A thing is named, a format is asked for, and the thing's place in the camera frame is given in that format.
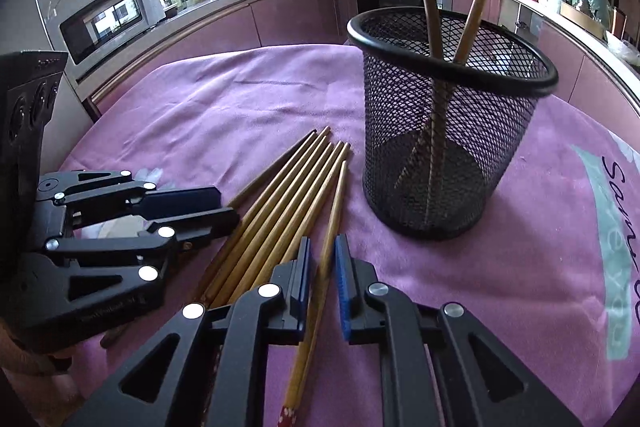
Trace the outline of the person's left hand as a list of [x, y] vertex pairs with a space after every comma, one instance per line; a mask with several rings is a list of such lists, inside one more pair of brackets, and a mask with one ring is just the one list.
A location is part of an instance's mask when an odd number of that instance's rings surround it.
[[85, 403], [68, 369], [55, 367], [72, 363], [76, 351], [35, 355], [18, 347], [1, 323], [1, 374], [39, 426], [61, 426]]

